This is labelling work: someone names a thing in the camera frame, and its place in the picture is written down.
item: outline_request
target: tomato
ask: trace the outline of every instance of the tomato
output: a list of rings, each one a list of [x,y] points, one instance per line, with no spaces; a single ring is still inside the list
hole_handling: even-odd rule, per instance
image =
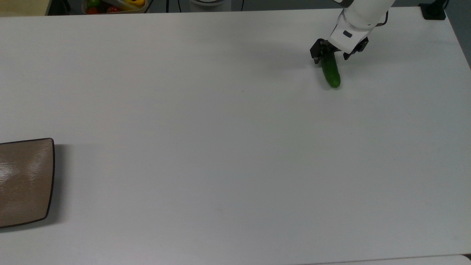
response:
[[[98,8],[92,7],[92,8],[87,9],[87,15],[95,15],[95,14],[100,14],[100,12],[98,12]]]
[[[115,7],[115,6],[110,6],[108,7],[108,10],[106,10],[107,13],[114,13],[114,12],[121,12],[121,9]]]

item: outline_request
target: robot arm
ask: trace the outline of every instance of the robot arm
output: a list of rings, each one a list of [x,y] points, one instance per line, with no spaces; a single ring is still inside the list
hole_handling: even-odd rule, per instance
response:
[[[322,55],[343,51],[348,59],[355,52],[361,52],[368,43],[367,36],[380,23],[395,0],[334,0],[344,7],[329,40],[319,39],[311,48],[311,55],[317,64]]]
[[[394,0],[353,1],[340,14],[329,42],[339,50],[350,54],[376,27],[393,3]]]

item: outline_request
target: green cucumber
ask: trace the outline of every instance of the green cucumber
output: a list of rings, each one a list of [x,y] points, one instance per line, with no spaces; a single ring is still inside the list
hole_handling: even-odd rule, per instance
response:
[[[329,52],[321,58],[322,72],[324,72],[325,79],[329,85],[333,88],[340,86],[340,74],[337,68],[337,61],[335,60],[335,54]]]

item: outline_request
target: table surface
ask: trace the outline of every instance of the table surface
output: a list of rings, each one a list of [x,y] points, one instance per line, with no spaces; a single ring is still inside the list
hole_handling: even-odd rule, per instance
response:
[[[0,17],[45,16],[51,0],[2,0]]]
[[[295,265],[471,253],[471,71],[392,8],[328,90],[339,9],[0,18],[0,141],[52,137],[9,265]]]

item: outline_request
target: cable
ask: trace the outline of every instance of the cable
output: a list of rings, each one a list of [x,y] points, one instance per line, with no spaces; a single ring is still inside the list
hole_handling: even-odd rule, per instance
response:
[[[380,27],[380,26],[386,25],[386,23],[388,22],[388,17],[389,17],[389,10],[386,12],[386,18],[384,19],[384,22],[383,23],[378,23],[378,24],[376,24],[376,26]]]
[[[150,3],[149,3],[149,5],[147,6],[147,9],[146,9],[146,11],[145,11],[144,13],[147,13],[147,11],[149,11],[149,8],[150,8],[150,6],[152,5],[153,2],[154,2],[154,0],[150,0]]]

